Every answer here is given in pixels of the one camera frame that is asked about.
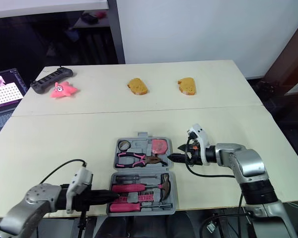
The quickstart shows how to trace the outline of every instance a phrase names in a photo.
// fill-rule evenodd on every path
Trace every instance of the bread slice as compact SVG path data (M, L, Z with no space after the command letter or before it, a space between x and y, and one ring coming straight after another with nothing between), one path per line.
M181 93L185 95L194 95L197 92L193 78L182 78L178 81L178 84L180 84Z
M144 84L144 82L141 81L139 78L134 78L130 80L129 84L127 86L130 88L130 90L136 94L136 95L143 95L148 92L148 88Z

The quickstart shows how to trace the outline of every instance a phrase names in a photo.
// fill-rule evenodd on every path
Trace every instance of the screwdriver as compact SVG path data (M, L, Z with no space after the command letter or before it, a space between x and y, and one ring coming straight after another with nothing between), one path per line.
M139 176L139 175L126 175L126 176L116 176L116 181L127 181L127 180L140 180L140 179L150 179L157 178L157 176Z
M150 207L172 207L172 204L160 204L160 205L149 205L141 206L140 203L113 203L109 207L110 212L135 212L141 211L142 208Z

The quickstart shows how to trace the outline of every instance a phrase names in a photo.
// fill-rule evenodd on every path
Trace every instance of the black cable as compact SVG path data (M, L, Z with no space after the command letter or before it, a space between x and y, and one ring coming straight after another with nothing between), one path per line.
M242 206L242 200L243 200L243 193L241 193L240 198L239 198L237 214L240 213L240 209ZM242 233L241 233L241 226L240 226L240 217L237 217L237 225L238 225L238 238L241 238Z
M200 238L203 238L203 229L205 227L205 225L217 218L224 218L224 217L242 217L242 216L247 216L249 215L248 213L241 213L241 214L223 214L223 215L216 215L216 216L212 216L209 217L207 219L205 219L200 227Z
M189 143L190 143L191 137L188 138L187 144L185 146L185 151L184 151L184 161L185 161L185 166L187 169L194 175L200 176L200 177L206 177L206 178L235 178L233 175L202 175L194 172L192 169L189 167L189 162L188 162L188 148L189 148Z
M234 229L234 227L233 227L229 222L227 222L227 224L232 228L232 230L234 231L234 233L235 233L236 236L238 237L238 233L237 233L237 231Z
M67 165L71 162L75 162L75 161L79 161L79 162L83 162L83 166L86 167L86 162L84 160L81 159L75 159L75 160L69 160L67 162L65 162L64 164L58 166L56 169L54 169L52 172L50 172L40 183L44 183L45 180L47 180L49 178L49 176L51 176L53 173L55 173L56 170L60 169L61 167L63 167L64 165Z

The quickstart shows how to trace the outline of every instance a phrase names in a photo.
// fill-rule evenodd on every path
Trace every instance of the white table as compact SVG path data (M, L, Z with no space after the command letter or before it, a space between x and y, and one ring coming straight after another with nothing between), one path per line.
M298 157L263 106L22 116L12 117L0 133L0 217L29 188L67 160L86 160L87 168L94 173L93 189L108 189L115 172L118 138L147 131L170 138L177 152L176 148L186 142L186 130L197 122L208 133L211 144L240 143L255 149L267 167L278 198L283 202L298 200ZM47 182L68 183L79 166L69 164ZM205 174L231 174L230 169L215 164L193 169ZM240 188L235 179L199 178L183 164L175 164L171 170L176 174L178 209L238 205ZM105 205L92 206L89 214L105 214ZM68 214L59 211L49 216Z
M45 67L38 79L57 67ZM134 112L262 105L242 73L231 60L152 64L68 66L75 73L66 81L80 92L73 97L50 98L32 89L25 95L14 116L82 113ZM128 82L139 77L149 93L135 96ZM193 77L197 94L179 91L177 81Z

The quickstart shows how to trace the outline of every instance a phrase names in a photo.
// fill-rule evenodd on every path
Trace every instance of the pink toy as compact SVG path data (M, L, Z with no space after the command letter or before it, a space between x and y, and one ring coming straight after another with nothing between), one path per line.
M168 149L167 142L162 139L152 140L152 152L157 155L163 155Z
M71 94L75 93L77 88L70 86L68 82L63 83L55 83L55 89L51 94L51 98L59 98L63 96L70 96Z

